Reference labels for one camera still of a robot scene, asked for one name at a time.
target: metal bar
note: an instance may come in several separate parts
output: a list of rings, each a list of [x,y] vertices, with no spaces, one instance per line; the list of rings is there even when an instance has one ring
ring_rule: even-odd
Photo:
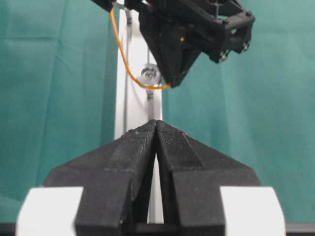
[[[0,236],[14,236],[15,223],[0,224]],[[178,227],[167,224],[124,226],[126,236],[178,236]],[[314,224],[286,224],[287,236],[315,236]]]
[[[125,13],[126,13],[126,60],[127,63],[129,64],[129,44],[131,41],[131,27],[132,27],[132,17],[131,17],[131,13],[130,10],[125,9]],[[126,133],[127,130],[127,111],[128,111],[128,79],[129,79],[129,75],[126,71],[126,75],[125,75],[125,96],[124,96],[124,133]]]

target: white post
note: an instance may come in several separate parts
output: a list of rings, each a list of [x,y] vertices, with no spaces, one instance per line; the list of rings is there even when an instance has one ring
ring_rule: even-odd
[[[148,47],[139,30],[138,13],[131,11],[132,24],[127,25],[126,14],[120,12],[119,35],[124,46],[125,54],[128,55],[128,63],[134,76],[141,74],[144,65],[150,59],[155,63],[153,56],[148,56]],[[130,28],[131,40],[128,41],[127,29]],[[130,129],[135,129],[150,119],[162,120],[162,92],[156,90],[148,99],[146,90],[139,87],[126,75],[125,66],[118,53],[117,63],[117,89],[116,89],[116,117],[115,139],[121,137]],[[154,165],[152,190],[149,207],[149,222],[163,223],[161,191],[157,160]]]

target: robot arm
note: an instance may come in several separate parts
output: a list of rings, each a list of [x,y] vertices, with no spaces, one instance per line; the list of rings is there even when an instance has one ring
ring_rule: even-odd
[[[113,0],[93,0],[107,11]],[[255,21],[239,0],[125,0],[167,83],[179,86],[201,52],[220,63],[245,52]]]

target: bolt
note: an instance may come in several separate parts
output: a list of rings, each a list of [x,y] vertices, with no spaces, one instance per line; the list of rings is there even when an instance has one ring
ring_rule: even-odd
[[[226,19],[223,20],[223,24],[227,25],[228,23],[230,23],[230,21],[229,21],[228,18],[226,18]]]
[[[137,79],[147,86],[154,86],[160,83],[161,81],[161,73],[154,64],[145,64],[144,69],[141,71],[141,75],[137,77]]]

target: textured surface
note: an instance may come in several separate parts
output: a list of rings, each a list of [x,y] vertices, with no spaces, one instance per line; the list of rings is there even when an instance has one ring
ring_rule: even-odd
[[[287,222],[314,222],[315,1],[241,2],[256,16],[249,51],[201,55],[163,92],[164,120],[253,167]]]
[[[155,130],[152,120],[50,172],[46,187],[84,187],[75,220],[79,236],[91,230],[121,235],[121,221],[147,222]]]
[[[109,27],[89,0],[0,1],[0,222],[52,167],[113,140]]]
[[[164,222],[182,235],[224,235],[220,186],[260,186],[256,174],[163,121],[157,138]]]

